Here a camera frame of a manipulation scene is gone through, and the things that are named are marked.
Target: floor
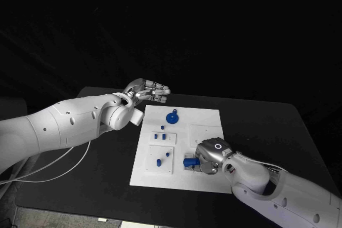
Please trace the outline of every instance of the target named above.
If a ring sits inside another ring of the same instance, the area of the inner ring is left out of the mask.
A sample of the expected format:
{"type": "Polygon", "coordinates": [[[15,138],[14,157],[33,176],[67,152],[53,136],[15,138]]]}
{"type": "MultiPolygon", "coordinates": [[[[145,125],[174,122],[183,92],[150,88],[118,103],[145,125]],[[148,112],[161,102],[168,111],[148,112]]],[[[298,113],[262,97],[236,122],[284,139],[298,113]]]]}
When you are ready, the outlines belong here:
{"type": "MultiPolygon", "coordinates": [[[[30,157],[17,176],[28,173],[39,155],[30,157]]],[[[0,228],[138,228],[145,225],[128,224],[121,221],[62,214],[17,207],[14,204],[15,192],[23,182],[14,182],[0,199],[0,228]]]]}

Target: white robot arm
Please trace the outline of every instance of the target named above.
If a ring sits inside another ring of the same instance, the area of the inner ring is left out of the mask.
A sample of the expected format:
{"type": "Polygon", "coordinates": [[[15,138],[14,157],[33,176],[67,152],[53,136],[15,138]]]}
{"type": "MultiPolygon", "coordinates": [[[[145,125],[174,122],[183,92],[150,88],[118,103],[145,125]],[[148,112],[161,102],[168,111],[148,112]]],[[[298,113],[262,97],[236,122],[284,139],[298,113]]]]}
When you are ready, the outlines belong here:
{"type": "Polygon", "coordinates": [[[69,99],[31,115],[0,121],[0,174],[24,158],[56,149],[70,148],[138,125],[141,100],[166,102],[167,86],[138,78],[122,93],[69,99]]]}
{"type": "Polygon", "coordinates": [[[220,138],[205,140],[196,157],[205,163],[196,171],[213,175],[220,169],[235,197],[284,228],[342,228],[342,200],[313,182],[233,153],[220,138]],[[275,189],[262,195],[268,181],[275,189]]]}

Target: blue knob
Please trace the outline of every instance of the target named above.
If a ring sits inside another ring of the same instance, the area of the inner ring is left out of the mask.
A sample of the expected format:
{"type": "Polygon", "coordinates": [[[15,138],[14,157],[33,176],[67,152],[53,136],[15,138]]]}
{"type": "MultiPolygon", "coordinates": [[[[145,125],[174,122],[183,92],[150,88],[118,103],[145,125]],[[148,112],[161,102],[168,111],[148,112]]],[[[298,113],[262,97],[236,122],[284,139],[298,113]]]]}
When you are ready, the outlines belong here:
{"type": "Polygon", "coordinates": [[[166,121],[167,123],[174,124],[177,123],[177,120],[179,120],[179,117],[177,117],[176,109],[174,109],[173,112],[167,114],[166,121]]]}
{"type": "Polygon", "coordinates": [[[200,161],[197,158],[186,158],[183,159],[183,166],[189,167],[190,165],[200,165],[200,161]]]}

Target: white platform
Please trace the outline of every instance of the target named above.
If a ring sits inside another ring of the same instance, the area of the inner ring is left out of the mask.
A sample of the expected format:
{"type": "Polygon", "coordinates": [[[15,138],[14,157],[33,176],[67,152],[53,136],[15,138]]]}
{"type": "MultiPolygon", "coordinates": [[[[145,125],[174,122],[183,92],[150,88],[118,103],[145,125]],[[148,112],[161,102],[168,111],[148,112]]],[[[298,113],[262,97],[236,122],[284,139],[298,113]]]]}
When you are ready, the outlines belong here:
{"type": "Polygon", "coordinates": [[[218,110],[147,105],[129,185],[177,190],[230,193],[229,181],[220,170],[215,175],[206,175],[205,173],[183,169],[184,154],[194,154],[194,140],[200,143],[202,140],[215,137],[220,137],[223,139],[218,110]],[[171,113],[173,109],[177,111],[179,121],[176,124],[168,124],[166,122],[166,115],[171,113]],[[151,132],[160,134],[176,134],[174,145],[158,144],[155,142],[151,144],[151,132]],[[158,150],[155,149],[153,149],[153,153],[150,153],[151,145],[160,146],[160,155],[158,150]],[[171,158],[164,157],[166,151],[170,149],[173,149],[173,160],[171,158]],[[157,167],[155,158],[161,156],[164,164],[161,162],[161,166],[157,167]],[[170,161],[173,162],[171,170],[168,170],[170,164],[167,164],[170,161]],[[145,172],[145,168],[153,168],[154,172],[145,172]]]}

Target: black table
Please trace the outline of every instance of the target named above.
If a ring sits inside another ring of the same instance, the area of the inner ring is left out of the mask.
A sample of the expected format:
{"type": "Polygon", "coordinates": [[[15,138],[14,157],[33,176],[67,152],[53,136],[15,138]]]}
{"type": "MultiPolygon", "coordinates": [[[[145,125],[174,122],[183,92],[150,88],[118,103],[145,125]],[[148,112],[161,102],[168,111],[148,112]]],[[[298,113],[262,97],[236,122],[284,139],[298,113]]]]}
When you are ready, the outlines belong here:
{"type": "MultiPolygon", "coordinates": [[[[78,97],[121,92],[85,87],[78,97]]],[[[336,196],[339,190],[293,105],[203,96],[170,94],[166,104],[145,105],[218,109],[225,140],[233,151],[281,166],[336,196]]],[[[140,126],[106,132],[91,142],[75,169],[53,181],[24,183],[17,196],[20,207],[179,228],[278,227],[232,194],[129,186],[140,126]]],[[[62,174],[79,161],[88,143],[28,180],[62,174]]],[[[33,170],[52,162],[67,149],[41,153],[33,170]]]]}

